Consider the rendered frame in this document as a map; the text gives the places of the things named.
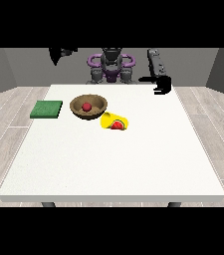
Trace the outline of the green square pad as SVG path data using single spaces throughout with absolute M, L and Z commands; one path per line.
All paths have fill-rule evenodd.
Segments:
M 59 116 L 62 101 L 37 101 L 30 113 L 31 119 L 56 119 Z

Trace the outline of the brown wooden bowl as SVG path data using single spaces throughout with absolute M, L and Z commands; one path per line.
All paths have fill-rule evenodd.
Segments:
M 80 95 L 70 102 L 72 113 L 82 120 L 99 118 L 107 109 L 108 102 L 99 95 Z

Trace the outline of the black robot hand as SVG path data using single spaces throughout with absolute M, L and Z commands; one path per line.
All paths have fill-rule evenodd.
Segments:
M 156 87 L 153 89 L 156 95 L 166 95 L 171 91 L 171 78 L 168 76 L 141 77 L 138 80 L 140 82 L 156 84 Z
M 74 52 L 77 52 L 77 51 L 78 51 L 77 48 L 65 49 L 65 48 L 54 47 L 49 49 L 49 54 L 53 64 L 57 65 L 62 57 L 71 56 Z

